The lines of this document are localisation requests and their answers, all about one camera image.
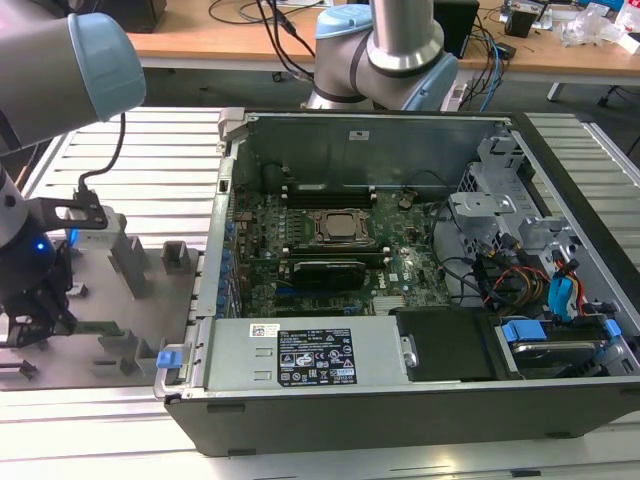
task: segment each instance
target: blue cable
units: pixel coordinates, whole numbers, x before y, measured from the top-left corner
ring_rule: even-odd
[[[491,84],[489,85],[489,92],[487,93],[487,96],[484,99],[484,103],[480,107],[480,111],[484,112],[485,108],[487,108],[487,106],[489,105],[489,102],[491,101],[491,98],[493,97],[493,94],[495,93],[496,80],[498,79],[499,72],[500,72],[500,54],[498,53],[498,47],[496,45],[496,42],[494,42],[492,38],[487,37],[485,35],[483,35],[483,36],[472,35],[472,37],[479,38],[480,40],[484,40],[486,42],[491,42],[491,46],[493,47],[493,54],[495,56],[495,68],[493,70],[493,76],[491,77]]]

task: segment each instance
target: blue latch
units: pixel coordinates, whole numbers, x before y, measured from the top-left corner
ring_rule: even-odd
[[[502,333],[508,343],[542,341],[547,339],[542,324],[538,320],[511,320],[502,326]]]
[[[613,318],[607,318],[604,321],[604,328],[612,339],[622,335],[622,330],[620,330],[618,322]]]
[[[156,359],[158,368],[180,368],[182,367],[182,352],[175,350],[163,350],[158,353]]]

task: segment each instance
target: motherboard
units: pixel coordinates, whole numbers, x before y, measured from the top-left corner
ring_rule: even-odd
[[[387,315],[449,304],[427,236],[428,204],[397,190],[234,199],[239,315]]]

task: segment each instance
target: warning label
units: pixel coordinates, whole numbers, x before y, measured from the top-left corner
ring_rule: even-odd
[[[351,330],[280,330],[278,383],[283,387],[358,383]]]

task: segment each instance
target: white plastic bag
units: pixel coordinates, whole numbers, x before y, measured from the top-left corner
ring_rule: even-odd
[[[562,45],[565,47],[585,43],[602,45],[600,32],[611,25],[611,22],[602,15],[602,5],[590,3],[586,9],[576,16],[575,20],[563,23],[560,29]]]
[[[626,0],[618,18],[616,25],[625,32],[640,32],[640,0]]]

